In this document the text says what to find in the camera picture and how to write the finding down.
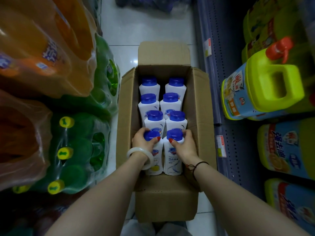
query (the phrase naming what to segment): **white bottle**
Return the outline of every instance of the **white bottle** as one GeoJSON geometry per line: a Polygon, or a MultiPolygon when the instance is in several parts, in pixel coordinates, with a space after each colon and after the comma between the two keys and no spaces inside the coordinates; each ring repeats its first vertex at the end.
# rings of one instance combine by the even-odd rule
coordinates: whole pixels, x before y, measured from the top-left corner
{"type": "Polygon", "coordinates": [[[184,78],[169,78],[168,84],[165,85],[165,93],[176,93],[179,100],[183,102],[185,92],[184,78]]]}
{"type": "Polygon", "coordinates": [[[168,140],[170,138],[176,140],[180,144],[182,144],[185,139],[183,138],[183,132],[179,129],[167,131],[166,137],[163,139],[165,155],[163,171],[167,175],[177,176],[182,173],[183,169],[181,160],[176,154],[176,148],[173,147],[168,140]]]}
{"type": "Polygon", "coordinates": [[[158,131],[160,136],[162,136],[165,119],[163,118],[163,113],[157,110],[151,110],[147,113],[148,117],[144,120],[144,126],[149,128],[150,131],[158,131]]]}
{"type": "Polygon", "coordinates": [[[141,102],[138,104],[142,126],[144,127],[144,119],[148,117],[147,113],[151,110],[159,110],[160,103],[157,101],[155,94],[153,93],[146,93],[141,95],[141,102]]]}
{"type": "Polygon", "coordinates": [[[185,119],[185,113],[182,111],[173,111],[169,115],[169,119],[166,119],[167,131],[171,129],[184,130],[187,127],[187,119],[185,119]]]}
{"type": "Polygon", "coordinates": [[[178,94],[165,93],[163,94],[163,100],[160,101],[161,111],[163,112],[163,118],[168,119],[169,114],[172,111],[180,111],[181,101],[178,100],[178,94]]]}
{"type": "MultiPolygon", "coordinates": [[[[153,138],[159,137],[160,134],[157,131],[146,131],[143,135],[146,141],[150,141],[153,138]]],[[[156,176],[163,172],[162,166],[162,150],[163,150],[163,141],[159,141],[154,145],[152,155],[154,160],[154,166],[146,170],[146,175],[156,176]]]]}
{"type": "Polygon", "coordinates": [[[148,76],[142,78],[142,84],[139,86],[140,95],[146,93],[153,93],[158,101],[158,96],[160,94],[160,85],[157,84],[156,77],[148,76]]]}

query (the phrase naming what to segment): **white jade bangle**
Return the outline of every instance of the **white jade bangle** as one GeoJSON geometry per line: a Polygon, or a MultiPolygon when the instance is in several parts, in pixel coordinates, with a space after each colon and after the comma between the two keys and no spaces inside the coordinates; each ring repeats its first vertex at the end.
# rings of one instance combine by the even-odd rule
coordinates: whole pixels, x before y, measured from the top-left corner
{"type": "Polygon", "coordinates": [[[133,148],[131,148],[131,149],[127,152],[127,158],[129,158],[130,155],[131,155],[132,153],[134,153],[134,152],[142,152],[142,153],[145,154],[145,155],[149,158],[149,160],[150,160],[150,162],[149,162],[148,164],[145,164],[145,165],[142,167],[141,170],[148,170],[148,169],[150,169],[150,168],[153,166],[154,160],[153,160],[153,155],[152,155],[151,152],[149,152],[149,151],[147,151],[147,150],[144,150],[144,149],[142,149],[141,147],[133,147],[133,148]]]}

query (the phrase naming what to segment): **cardboard box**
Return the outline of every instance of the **cardboard box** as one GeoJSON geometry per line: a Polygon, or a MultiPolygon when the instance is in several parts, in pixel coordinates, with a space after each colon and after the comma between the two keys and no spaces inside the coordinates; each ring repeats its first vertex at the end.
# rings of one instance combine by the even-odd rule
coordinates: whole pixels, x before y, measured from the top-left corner
{"type": "MultiPolygon", "coordinates": [[[[185,78],[187,90],[182,111],[192,131],[198,155],[216,169],[215,136],[209,78],[190,66],[189,48],[178,42],[142,42],[138,50],[138,66],[122,78],[116,145],[116,168],[126,160],[131,140],[141,127],[139,85],[141,76],[156,76],[163,99],[165,84],[171,76],[185,78]]],[[[183,167],[180,176],[146,176],[141,172],[136,192],[136,217],[139,222],[187,221],[197,212],[198,183],[191,171],[183,167]]]]}

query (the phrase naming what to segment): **bracelet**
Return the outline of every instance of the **bracelet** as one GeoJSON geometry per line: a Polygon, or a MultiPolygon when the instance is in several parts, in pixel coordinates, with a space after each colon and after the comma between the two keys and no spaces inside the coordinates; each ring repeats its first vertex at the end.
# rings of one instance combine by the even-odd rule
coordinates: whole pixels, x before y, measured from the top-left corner
{"type": "Polygon", "coordinates": [[[154,159],[153,159],[153,155],[151,152],[145,150],[145,149],[142,149],[140,147],[133,147],[131,148],[128,152],[127,152],[127,158],[130,157],[130,155],[134,152],[142,152],[143,154],[145,154],[148,158],[149,158],[149,163],[148,164],[145,164],[141,170],[148,170],[150,169],[153,164],[154,164],[154,159]]]}
{"type": "Polygon", "coordinates": [[[189,167],[194,167],[194,168],[192,169],[192,176],[194,177],[195,181],[197,181],[197,179],[195,178],[195,170],[196,170],[197,166],[198,166],[199,164],[201,164],[201,163],[206,163],[206,164],[209,165],[209,163],[207,163],[207,162],[205,162],[205,161],[198,162],[195,166],[194,166],[194,165],[186,165],[186,167],[188,168],[188,170],[190,170],[189,167]]]}

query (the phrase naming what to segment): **orange cap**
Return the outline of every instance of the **orange cap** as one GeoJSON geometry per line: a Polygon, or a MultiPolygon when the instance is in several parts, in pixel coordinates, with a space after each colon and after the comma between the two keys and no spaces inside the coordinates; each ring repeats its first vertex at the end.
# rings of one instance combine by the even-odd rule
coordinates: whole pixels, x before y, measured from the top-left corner
{"type": "Polygon", "coordinates": [[[283,57],[282,64],[284,64],[288,60],[289,50],[292,49],[293,46],[294,43],[292,39],[286,36],[269,46],[266,49],[266,56],[270,60],[276,60],[283,57]]]}

